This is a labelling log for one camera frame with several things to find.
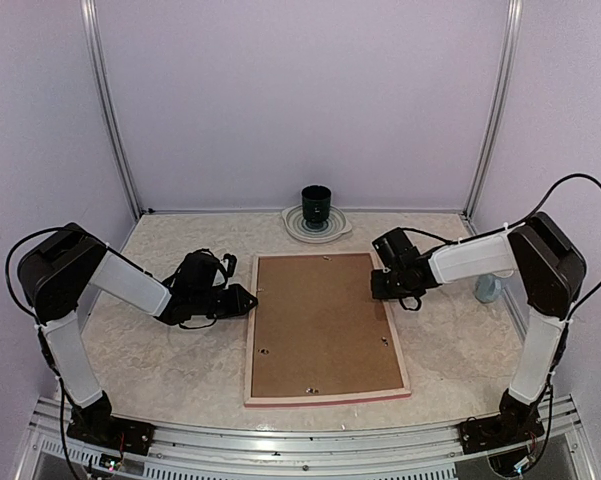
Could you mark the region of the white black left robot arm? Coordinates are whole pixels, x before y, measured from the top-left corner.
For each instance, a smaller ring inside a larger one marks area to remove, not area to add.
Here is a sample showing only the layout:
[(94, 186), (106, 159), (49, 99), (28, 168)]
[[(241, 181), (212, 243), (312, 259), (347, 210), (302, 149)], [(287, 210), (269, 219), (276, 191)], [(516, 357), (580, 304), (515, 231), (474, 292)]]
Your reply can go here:
[(201, 248), (185, 255), (175, 271), (160, 280), (76, 223), (28, 235), (20, 246), (42, 241), (20, 260), (8, 259), (24, 294), (18, 306), (33, 317), (51, 369), (72, 406), (84, 410), (79, 424), (101, 445), (120, 434), (104, 389), (92, 369), (82, 340), (78, 308), (86, 292), (113, 297), (158, 322), (184, 330), (202, 317), (209, 326), (243, 317), (257, 298), (233, 282), (237, 259), (217, 257)]

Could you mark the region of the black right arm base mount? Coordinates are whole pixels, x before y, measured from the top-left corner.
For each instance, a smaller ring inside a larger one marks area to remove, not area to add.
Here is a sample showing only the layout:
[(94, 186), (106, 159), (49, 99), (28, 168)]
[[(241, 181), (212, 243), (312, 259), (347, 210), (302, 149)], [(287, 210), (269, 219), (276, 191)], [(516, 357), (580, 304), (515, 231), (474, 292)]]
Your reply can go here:
[(539, 418), (519, 424), (501, 415), (470, 417), (457, 425), (459, 440), (465, 455), (498, 449), (541, 437), (545, 433)]

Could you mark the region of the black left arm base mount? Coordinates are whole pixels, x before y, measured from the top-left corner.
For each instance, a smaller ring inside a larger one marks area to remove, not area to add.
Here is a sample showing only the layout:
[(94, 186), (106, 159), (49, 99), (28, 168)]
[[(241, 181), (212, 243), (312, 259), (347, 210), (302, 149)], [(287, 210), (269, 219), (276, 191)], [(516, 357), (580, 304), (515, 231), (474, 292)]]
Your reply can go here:
[(155, 433), (151, 423), (110, 416), (91, 426), (73, 420), (67, 435), (71, 439), (80, 440), (119, 453), (147, 456)]

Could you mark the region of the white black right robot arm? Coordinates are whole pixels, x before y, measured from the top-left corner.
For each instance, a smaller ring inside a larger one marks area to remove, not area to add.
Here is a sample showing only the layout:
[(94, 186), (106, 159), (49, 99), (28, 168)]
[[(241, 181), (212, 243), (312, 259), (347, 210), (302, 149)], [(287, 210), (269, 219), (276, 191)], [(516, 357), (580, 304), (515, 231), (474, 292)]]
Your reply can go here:
[(529, 320), (523, 350), (505, 399), (509, 406), (493, 419), (491, 433), (503, 444), (515, 442), (531, 424), (521, 405), (535, 404), (545, 392), (566, 343), (570, 312), (586, 275), (586, 262), (544, 212), (514, 228), (446, 242), (420, 252), (404, 228), (372, 243), (382, 266), (371, 273), (375, 300), (415, 302), (431, 289), (466, 278), (517, 273), (527, 296)]

